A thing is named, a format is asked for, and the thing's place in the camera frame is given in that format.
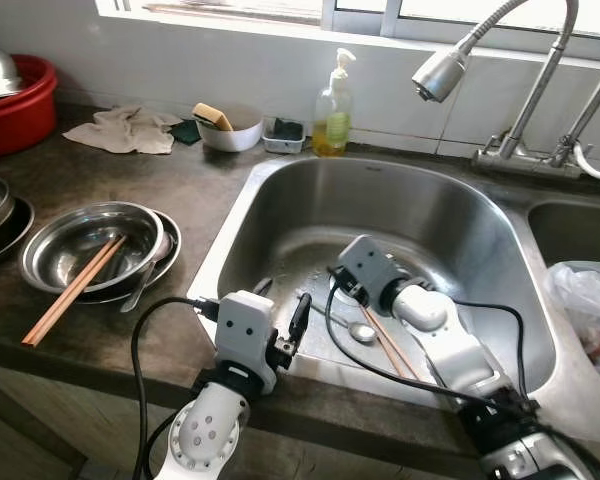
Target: white bowl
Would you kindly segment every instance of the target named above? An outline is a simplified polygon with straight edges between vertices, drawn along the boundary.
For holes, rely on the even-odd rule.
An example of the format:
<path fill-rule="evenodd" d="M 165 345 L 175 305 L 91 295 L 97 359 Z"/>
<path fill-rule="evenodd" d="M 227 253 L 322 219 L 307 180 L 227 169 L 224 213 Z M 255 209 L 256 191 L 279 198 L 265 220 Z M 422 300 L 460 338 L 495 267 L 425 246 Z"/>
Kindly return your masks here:
<path fill-rule="evenodd" d="M 262 112 L 245 105 L 216 108 L 224 112 L 234 130 L 233 132 L 223 132 L 207 127 L 196 120 L 204 143 L 223 152 L 242 152 L 258 143 L 262 134 Z"/>

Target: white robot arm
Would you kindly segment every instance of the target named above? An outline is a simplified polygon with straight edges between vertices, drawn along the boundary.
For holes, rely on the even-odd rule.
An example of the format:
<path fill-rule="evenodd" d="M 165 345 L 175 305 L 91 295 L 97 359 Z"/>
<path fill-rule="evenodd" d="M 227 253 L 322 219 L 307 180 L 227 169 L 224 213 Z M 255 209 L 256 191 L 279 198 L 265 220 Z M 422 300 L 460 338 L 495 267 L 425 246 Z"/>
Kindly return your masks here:
<path fill-rule="evenodd" d="M 514 390 L 493 354 L 463 327 L 454 301 L 429 291 L 424 279 L 397 265 L 370 236 L 358 237 L 342 251 L 332 275 L 336 285 L 360 304 L 406 323 L 440 386 L 506 407 L 500 411 L 458 399 L 453 404 L 482 455 L 480 464 L 487 478 L 600 478 L 537 422 L 530 402 Z"/>
<path fill-rule="evenodd" d="M 156 480 L 215 480 L 226 473 L 249 417 L 249 401 L 271 393 L 275 370 L 289 367 L 310 306 L 311 297 L 304 294 L 289 337 L 283 339 L 272 327 L 271 300 L 246 291 L 220 300 L 216 368 L 207 372 L 198 397 L 171 424 L 167 457 Z"/>

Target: black cable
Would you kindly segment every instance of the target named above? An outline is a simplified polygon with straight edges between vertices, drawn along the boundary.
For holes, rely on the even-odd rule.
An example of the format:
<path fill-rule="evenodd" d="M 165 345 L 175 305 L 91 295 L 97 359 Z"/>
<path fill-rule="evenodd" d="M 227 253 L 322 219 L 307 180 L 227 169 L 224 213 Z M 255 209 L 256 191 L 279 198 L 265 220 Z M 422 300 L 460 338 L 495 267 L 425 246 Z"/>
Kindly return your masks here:
<path fill-rule="evenodd" d="M 492 402 L 490 400 L 486 400 L 484 398 L 480 398 L 480 397 L 475 397 L 473 395 L 467 395 L 461 392 L 456 392 L 454 390 L 451 389 L 447 389 L 444 387 L 439 387 L 437 385 L 433 385 L 430 383 L 426 383 L 426 382 L 421 382 L 418 380 L 411 380 L 411 379 L 406 379 L 403 377 L 398 377 L 396 375 L 393 375 L 390 372 L 386 372 L 380 368 L 375 367 L 374 365 L 371 365 L 367 362 L 365 362 L 364 360 L 356 357 L 353 353 L 349 352 L 341 343 L 340 341 L 336 338 L 335 334 L 333 333 L 333 319 L 331 318 L 331 304 L 333 303 L 333 297 L 335 295 L 336 290 L 338 289 L 337 285 L 334 285 L 331 290 L 329 291 L 329 296 L 327 297 L 327 305 L 325 306 L 325 320 L 326 320 L 326 324 L 327 324 L 327 332 L 329 333 L 329 336 L 331 337 L 331 340 L 333 341 L 333 343 L 336 345 L 336 347 L 338 347 L 338 349 L 344 354 L 346 355 L 349 359 L 353 360 L 355 363 L 357 363 L 358 365 L 360 365 L 361 367 L 377 374 L 380 375 L 381 377 L 384 377 L 388 380 L 393 380 L 397 383 L 400 383 L 402 385 L 406 385 L 409 387 L 414 387 L 414 388 L 419 388 L 421 390 L 426 390 L 432 393 L 437 393 L 437 394 L 441 394 L 441 395 L 446 395 L 446 396 L 450 396 L 450 397 L 455 397 L 455 398 L 459 398 L 462 400 L 466 400 L 469 402 L 474 402 L 474 403 L 478 403 L 481 405 L 486 405 L 492 408 L 495 408 L 499 411 L 504 411 L 507 413 L 511 413 L 515 416 L 520 416 L 520 412 L 516 411 L 516 410 L 512 410 L 511 408 L 504 406 L 504 405 L 500 405 L 496 402 Z M 525 378 L 524 378 L 524 362 L 522 359 L 522 345 L 523 345 L 523 338 L 524 338 L 524 324 L 522 321 L 522 316 L 520 315 L 520 313 L 515 310 L 512 307 L 509 307 L 507 305 L 499 305 L 499 304 L 484 304 L 484 303 L 473 303 L 473 302 L 464 302 L 464 301 L 459 301 L 459 300 L 454 300 L 455 303 L 459 304 L 459 305 L 466 305 L 468 307 L 479 307 L 479 308 L 492 308 L 492 309 L 496 309 L 496 310 L 503 310 L 506 312 L 511 313 L 511 315 L 513 315 L 516 318 L 516 321 L 518 322 L 518 346 L 517 346 L 517 357 L 518 357 L 518 369 L 519 369 L 519 378 L 520 378 L 520 393 L 521 395 L 523 395 L 525 397 L 525 399 L 527 399 L 527 392 L 526 392 L 526 382 L 525 382 Z M 551 436 L 554 438 L 554 440 L 557 438 L 559 440 L 561 440 L 563 443 L 565 443 L 569 448 L 571 448 L 571 450 L 578 456 L 578 458 L 582 461 L 582 463 L 589 469 L 589 471 L 594 475 L 595 480 L 600 480 L 600 460 L 598 460 L 591 452 L 589 452 L 589 450 L 587 450 L 584 446 L 582 446 L 580 443 L 578 443 L 576 440 L 570 438 L 569 436 L 565 435 L 564 433 L 554 429 L 553 427 L 550 427 L 548 425 L 542 425 L 542 424 L 537 424 L 538 428 L 540 431 L 546 433 L 547 435 Z"/>
<path fill-rule="evenodd" d="M 165 418 L 162 421 L 162 423 L 158 425 L 158 428 L 156 428 L 153 431 L 153 433 L 149 437 L 149 440 L 147 440 L 147 444 L 144 447 L 144 454 L 142 458 L 142 470 L 144 471 L 144 476 L 146 477 L 146 480 L 153 480 L 155 478 L 155 475 L 151 471 L 151 450 L 153 450 L 153 445 L 156 443 L 156 440 L 158 440 L 158 437 L 164 431 L 164 429 L 171 425 L 171 422 L 175 420 L 176 416 L 178 415 L 178 412 L 179 410 L 176 410 L 167 418 Z"/>
<path fill-rule="evenodd" d="M 325 320 L 326 320 L 326 324 L 327 324 L 327 332 L 329 333 L 329 337 L 331 337 L 331 340 L 333 341 L 335 346 L 338 347 L 338 350 L 340 350 L 350 360 L 354 361 L 361 367 L 375 373 L 376 375 L 380 375 L 381 377 L 384 377 L 388 380 L 392 380 L 396 383 L 406 385 L 407 387 L 419 388 L 421 390 L 426 390 L 431 393 L 436 393 L 439 395 L 445 395 L 447 397 L 453 397 L 453 398 L 457 398 L 460 400 L 465 400 L 467 402 L 471 402 L 474 404 L 484 405 L 486 407 L 494 408 L 501 412 L 507 412 L 508 414 L 513 415 L 515 417 L 521 417 L 524 415 L 518 410 L 510 408 L 506 405 L 500 405 L 499 403 L 493 402 L 491 400 L 487 400 L 485 398 L 476 397 L 474 395 L 469 395 L 467 393 L 457 392 L 455 390 L 441 387 L 439 385 L 434 385 L 432 383 L 421 382 L 419 380 L 412 380 L 412 379 L 404 378 L 404 377 L 398 377 L 397 375 L 394 375 L 393 373 L 387 372 L 381 368 L 378 368 L 370 363 L 365 362 L 361 358 L 358 358 L 356 355 L 354 355 L 353 353 L 348 351 L 344 347 L 344 345 L 342 345 L 342 343 L 340 343 L 340 340 L 338 340 L 336 338 L 335 334 L 333 333 L 333 325 L 332 325 L 333 320 L 331 319 L 331 304 L 333 303 L 333 297 L 334 297 L 337 289 L 338 289 L 338 286 L 336 284 L 329 291 L 329 296 L 327 297 L 327 305 L 325 306 L 325 315 L 324 316 L 325 316 Z"/>
<path fill-rule="evenodd" d="M 456 300 L 452 298 L 454 303 L 458 305 L 465 305 L 467 307 L 478 307 L 478 308 L 491 308 L 493 310 L 502 310 L 510 313 L 516 319 L 518 323 L 518 341 L 516 342 L 516 359 L 518 362 L 518 390 L 520 395 L 525 400 L 529 400 L 527 395 L 527 379 L 524 371 L 524 358 L 522 356 L 522 349 L 524 344 L 524 322 L 522 321 L 522 315 L 515 308 L 509 307 L 508 305 L 500 305 L 497 303 L 476 303 L 476 302 L 465 302 L 464 300 Z"/>
<path fill-rule="evenodd" d="M 136 380 L 136 388 L 138 391 L 138 404 L 140 407 L 140 435 L 138 439 L 138 452 L 136 454 L 136 463 L 133 468 L 133 480 L 141 480 L 142 474 L 142 459 L 145 451 L 145 444 L 147 443 L 147 394 L 144 388 L 144 379 L 142 377 L 142 369 L 140 368 L 140 359 L 138 356 L 138 340 L 140 338 L 140 332 L 149 316 L 156 311 L 158 308 L 169 303 L 184 303 L 191 305 L 192 307 L 198 306 L 198 300 L 191 300 L 184 297 L 167 297 L 157 301 L 140 316 L 136 322 L 136 326 L 133 328 L 133 334 L 131 335 L 131 362 L 133 363 L 133 375 Z"/>

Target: plastic bag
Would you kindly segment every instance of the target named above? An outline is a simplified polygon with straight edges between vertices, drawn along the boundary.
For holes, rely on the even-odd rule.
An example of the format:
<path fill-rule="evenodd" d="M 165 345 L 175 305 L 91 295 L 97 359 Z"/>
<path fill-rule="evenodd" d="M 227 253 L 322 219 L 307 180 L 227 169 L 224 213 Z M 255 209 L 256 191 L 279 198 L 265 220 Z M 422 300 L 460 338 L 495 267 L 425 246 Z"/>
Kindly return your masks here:
<path fill-rule="evenodd" d="M 545 288 L 565 308 L 585 352 L 600 373 L 600 263 L 556 263 L 549 269 Z"/>

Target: soap dispenser bottle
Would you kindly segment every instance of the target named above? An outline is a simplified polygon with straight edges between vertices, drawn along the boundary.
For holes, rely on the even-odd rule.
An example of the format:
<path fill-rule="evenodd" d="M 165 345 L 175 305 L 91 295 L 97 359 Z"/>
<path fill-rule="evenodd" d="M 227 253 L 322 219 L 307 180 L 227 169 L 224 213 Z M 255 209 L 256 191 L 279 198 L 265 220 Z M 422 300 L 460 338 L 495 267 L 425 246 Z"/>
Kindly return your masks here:
<path fill-rule="evenodd" d="M 320 157 L 340 156 L 347 146 L 353 97 L 347 85 L 345 67 L 355 59 L 349 50 L 339 48 L 337 66 L 331 72 L 329 85 L 318 94 L 311 144 L 313 152 Z"/>

